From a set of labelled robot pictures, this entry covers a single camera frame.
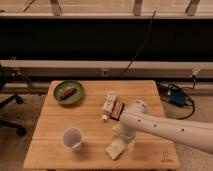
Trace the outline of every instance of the wooden table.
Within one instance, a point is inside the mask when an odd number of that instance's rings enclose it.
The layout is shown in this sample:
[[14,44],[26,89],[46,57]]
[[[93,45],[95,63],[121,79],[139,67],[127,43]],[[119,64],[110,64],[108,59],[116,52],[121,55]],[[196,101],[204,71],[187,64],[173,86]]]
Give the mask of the wooden table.
[[[25,169],[177,169],[179,160],[174,143],[147,133],[137,133],[134,151],[127,149],[113,161],[105,152],[115,139],[112,129],[117,121],[101,120],[102,105],[108,91],[116,91],[126,105],[142,99],[149,106],[150,115],[164,117],[164,110],[154,81],[80,81],[85,89],[83,99],[73,106],[63,107],[53,98],[49,87],[41,116],[30,144]],[[79,153],[61,144],[68,127],[79,127],[84,134]]]

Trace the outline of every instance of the floor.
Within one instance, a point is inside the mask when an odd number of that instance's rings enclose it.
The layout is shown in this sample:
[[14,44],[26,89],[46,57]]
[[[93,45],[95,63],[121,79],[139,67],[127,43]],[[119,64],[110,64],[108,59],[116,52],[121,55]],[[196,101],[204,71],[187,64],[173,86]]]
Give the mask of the floor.
[[[8,128],[0,129],[0,171],[24,171],[22,165],[30,140],[38,120],[45,95],[22,95],[24,104],[15,102],[0,110],[0,119],[9,120],[25,125],[28,133],[25,137],[17,137],[15,131]],[[193,96],[196,102],[196,112],[190,118],[194,121],[213,123],[212,96]],[[168,117],[179,117],[190,112],[190,109],[178,109],[163,102]],[[212,171],[213,156],[190,147],[176,144],[180,159],[179,171]]]

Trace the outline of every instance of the green bowl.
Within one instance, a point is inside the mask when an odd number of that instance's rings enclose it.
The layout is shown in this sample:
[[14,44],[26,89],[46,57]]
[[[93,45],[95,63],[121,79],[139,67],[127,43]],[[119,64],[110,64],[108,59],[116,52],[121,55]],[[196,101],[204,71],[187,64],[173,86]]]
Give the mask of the green bowl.
[[[74,87],[77,89],[77,91],[73,95],[68,97],[67,99],[62,100],[60,98],[61,93],[64,92],[69,87]],[[59,104],[71,105],[78,102],[81,99],[81,97],[84,95],[84,88],[79,82],[74,80],[68,80],[57,85],[53,94],[54,94],[54,98],[57,100]]]

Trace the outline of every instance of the black wall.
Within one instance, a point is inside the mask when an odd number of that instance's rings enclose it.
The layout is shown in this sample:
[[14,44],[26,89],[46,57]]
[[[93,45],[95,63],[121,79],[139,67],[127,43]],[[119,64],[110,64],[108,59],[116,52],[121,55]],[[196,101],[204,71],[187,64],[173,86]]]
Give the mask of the black wall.
[[[0,59],[130,60],[149,22],[0,19]],[[213,61],[213,20],[154,20],[136,60]]]

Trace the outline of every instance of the small box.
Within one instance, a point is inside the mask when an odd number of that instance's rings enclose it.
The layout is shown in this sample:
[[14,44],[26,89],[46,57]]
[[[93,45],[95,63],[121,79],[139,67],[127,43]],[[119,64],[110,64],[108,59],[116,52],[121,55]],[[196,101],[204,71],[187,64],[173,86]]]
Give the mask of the small box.
[[116,101],[114,109],[110,115],[110,118],[118,121],[120,119],[120,115],[124,109],[124,106],[125,106],[124,103]]

